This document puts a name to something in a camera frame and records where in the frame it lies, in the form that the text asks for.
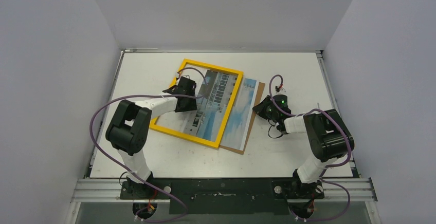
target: white wall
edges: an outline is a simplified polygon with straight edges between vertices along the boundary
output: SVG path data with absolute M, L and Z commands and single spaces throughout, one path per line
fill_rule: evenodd
M 119 49 L 94 0 L 0 0 L 1 223 L 62 223 Z
M 436 0 L 353 0 L 324 52 L 383 223 L 434 223 Z
M 351 0 L 96 0 L 122 48 L 324 48 Z

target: gray floor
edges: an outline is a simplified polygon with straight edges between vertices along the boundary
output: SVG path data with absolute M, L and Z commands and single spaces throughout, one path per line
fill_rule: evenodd
M 315 203 L 316 212 L 312 218 L 333 216 L 345 207 L 345 203 Z M 159 209 L 152 219 L 159 220 L 168 218 L 169 204 L 160 204 Z M 138 224 L 133 221 L 131 203 L 83 203 L 81 204 L 79 217 L 76 224 Z M 274 216 L 268 213 L 252 215 L 187 215 L 180 220 L 170 223 L 200 224 L 200 223 L 303 223 L 295 222 L 291 215 Z M 328 221 L 328 224 L 368 224 L 370 223 L 368 212 L 364 202 L 352 202 L 348 211 L 337 220 Z

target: picture frame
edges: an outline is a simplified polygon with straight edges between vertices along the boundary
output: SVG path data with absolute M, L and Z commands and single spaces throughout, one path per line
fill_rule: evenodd
M 226 124 L 227 121 L 229 119 L 230 116 L 230 112 L 231 112 L 231 108 L 233 107 L 233 104 L 235 102 L 236 96 L 238 94 L 238 90 L 239 87 L 241 85 L 241 81 L 243 78 L 243 72 L 239 71 L 239 70 L 234 70 L 234 69 L 230 69 L 227 67 L 222 67 L 222 66 L 216 66 L 216 65 L 212 65 L 209 63 L 204 63 L 204 62 L 199 62 L 199 61 L 195 61 L 195 60 L 190 60 L 190 59 L 184 59 L 182 64 L 180 65 L 178 71 L 182 70 L 183 68 L 187 67 L 187 66 L 197 66 L 197 67 L 201 67 L 201 68 L 205 68 L 205 69 L 209 69 L 210 71 L 214 71 L 214 72 L 218 72 L 218 73 L 223 73 L 223 74 L 228 74 L 228 75 L 232 75 L 232 76 L 236 76 L 236 80 L 234 82 L 234 87 L 233 87 L 233 91 L 231 92 L 230 98 L 228 100 L 228 104 L 226 106 L 225 112 L 224 112 L 224 116 L 222 119 L 222 122 L 219 126 L 219 130 L 217 131 L 217 135 L 216 138 L 212 141 L 212 140 L 208 140 L 208 139 L 204 139 L 202 137 L 198 137 L 198 136 L 194 136 L 194 135 L 190 135 L 187 133 L 183 133 L 180 132 L 178 130 L 174 130 L 168 127 L 164 127 L 162 125 L 157 124 L 159 117 L 153 119 L 150 123 L 150 129 L 152 130 L 156 130 L 158 132 L 161 133 L 165 133 L 171 136 L 175 136 L 175 137 L 179 137 L 182 139 L 186 139 L 192 142 L 196 142 L 199 144 L 203 144 L 206 146 L 210 146 L 213 148 L 218 148 L 221 142 L 221 139 L 223 137 L 224 134 L 224 130 L 226 128 Z M 173 86 L 174 84 L 176 84 L 177 79 L 174 77 L 172 82 L 171 82 L 171 86 Z

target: tabletop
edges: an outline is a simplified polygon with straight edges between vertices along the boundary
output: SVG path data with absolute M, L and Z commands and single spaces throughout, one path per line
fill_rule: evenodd
M 266 84 L 272 76 L 281 74 L 289 107 L 295 114 L 315 107 L 324 110 L 332 108 L 315 53 L 125 53 L 112 99 L 135 94 L 158 95 L 169 87 L 185 58 L 240 70 L 245 78 Z M 267 85 L 262 99 L 266 95 Z M 111 156 L 121 161 L 119 154 L 104 137 L 116 107 L 117 104 L 113 104 L 107 109 L 98 142 Z M 291 177 L 311 153 L 307 134 L 289 134 L 271 139 L 267 135 L 268 128 L 266 120 L 255 118 L 243 155 L 154 130 L 149 130 L 143 151 L 154 177 Z M 102 153 L 94 154 L 91 178 L 118 178 L 123 172 L 123 168 Z M 350 177 L 352 172 L 347 163 L 328 169 L 325 176 Z

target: yellow picture frame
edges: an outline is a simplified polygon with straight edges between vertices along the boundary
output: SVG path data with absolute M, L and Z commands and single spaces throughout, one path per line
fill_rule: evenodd
M 204 144 L 204 145 L 207 145 L 207 146 L 210 146 L 213 148 L 218 148 L 220 145 L 220 142 L 221 142 L 221 138 L 223 137 L 224 130 L 226 128 L 226 124 L 227 124 L 227 121 L 229 119 L 231 109 L 232 109 L 233 104 L 236 100 L 236 96 L 237 96 L 238 91 L 239 91 L 239 86 L 241 85 L 243 73 L 242 73 L 242 71 L 238 71 L 238 70 L 234 70 L 234 69 L 230 69 L 230 68 L 226 68 L 226 67 L 222 67 L 222 66 L 216 66 L 216 65 L 209 64 L 209 63 L 194 61 L 194 60 L 190 60 L 190 59 L 184 59 L 178 70 L 179 71 L 182 70 L 188 64 L 238 76 L 236 79 L 236 83 L 234 85 L 234 88 L 233 88 L 236 91 L 233 91 L 231 96 L 230 96 L 230 100 L 229 100 L 229 103 L 227 105 L 226 112 L 224 113 L 224 118 L 223 118 L 223 121 L 221 122 L 220 129 L 218 131 L 218 135 L 216 136 L 215 141 L 210 141 L 207 139 L 199 138 L 199 137 L 196 137 L 196 136 L 193 136 L 190 134 L 181 133 L 179 131 L 160 126 L 160 125 L 156 124 L 157 119 L 159 117 L 153 119 L 150 122 L 150 129 L 153 129 L 153 130 L 156 130 L 158 132 L 165 133 L 165 134 L 168 134 L 171 136 L 175 136 L 175 137 L 183 138 L 183 139 L 186 139 L 189 141 L 193 141 L 196 143 Z M 173 86 L 176 83 L 176 81 L 177 81 L 177 79 L 174 77 L 173 81 L 171 82 L 170 87 Z

